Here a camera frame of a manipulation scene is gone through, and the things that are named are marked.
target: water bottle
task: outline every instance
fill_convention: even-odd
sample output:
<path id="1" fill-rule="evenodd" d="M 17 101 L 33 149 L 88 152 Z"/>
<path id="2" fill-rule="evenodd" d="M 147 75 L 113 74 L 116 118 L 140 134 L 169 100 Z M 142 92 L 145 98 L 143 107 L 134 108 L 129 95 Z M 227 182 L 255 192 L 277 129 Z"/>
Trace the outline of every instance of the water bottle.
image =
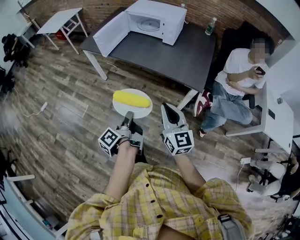
<path id="1" fill-rule="evenodd" d="M 215 28 L 215 25 L 216 25 L 216 21 L 217 21 L 217 18 L 214 17 L 211 22 L 208 24 L 206 30 L 205 30 L 205 33 L 206 35 L 211 35 L 212 34 L 212 31 L 214 30 Z"/>

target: microwave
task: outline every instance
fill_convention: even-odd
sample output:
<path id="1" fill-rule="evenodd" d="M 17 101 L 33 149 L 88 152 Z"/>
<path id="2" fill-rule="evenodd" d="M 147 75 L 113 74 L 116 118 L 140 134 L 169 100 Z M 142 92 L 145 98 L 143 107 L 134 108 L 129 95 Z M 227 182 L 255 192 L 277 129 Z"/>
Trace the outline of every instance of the microwave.
<path id="1" fill-rule="evenodd" d="M 124 12 L 115 16 L 93 37 L 104 57 L 127 36 L 130 31 L 162 39 L 174 45 L 185 21 L 187 10 L 161 2 L 138 0 Z"/>

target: power strip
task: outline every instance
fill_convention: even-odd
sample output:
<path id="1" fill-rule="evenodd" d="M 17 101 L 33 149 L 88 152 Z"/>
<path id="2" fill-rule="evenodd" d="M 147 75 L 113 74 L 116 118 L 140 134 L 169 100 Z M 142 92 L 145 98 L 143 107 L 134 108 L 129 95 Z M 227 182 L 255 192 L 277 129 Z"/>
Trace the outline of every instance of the power strip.
<path id="1" fill-rule="evenodd" d="M 47 105 L 48 105 L 48 103 L 45 102 L 44 105 L 41 107 L 41 112 L 42 112 L 43 110 L 45 110 L 45 108 L 47 107 Z"/>
<path id="2" fill-rule="evenodd" d="M 243 157 L 240 159 L 240 164 L 244 165 L 244 164 L 249 164 L 251 162 L 251 158 L 250 157 Z"/>

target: blue jeans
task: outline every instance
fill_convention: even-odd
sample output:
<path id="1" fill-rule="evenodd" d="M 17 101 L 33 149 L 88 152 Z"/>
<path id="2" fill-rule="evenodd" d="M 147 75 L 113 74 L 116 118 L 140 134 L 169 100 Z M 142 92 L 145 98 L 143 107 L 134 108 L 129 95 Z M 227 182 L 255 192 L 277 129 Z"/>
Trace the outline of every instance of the blue jeans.
<path id="1" fill-rule="evenodd" d="M 227 119 L 247 125 L 252 121 L 252 113 L 243 103 L 241 96 L 226 92 L 221 84 L 214 82 L 212 87 L 213 105 L 206 112 L 201 128 L 205 132 L 225 124 Z"/>

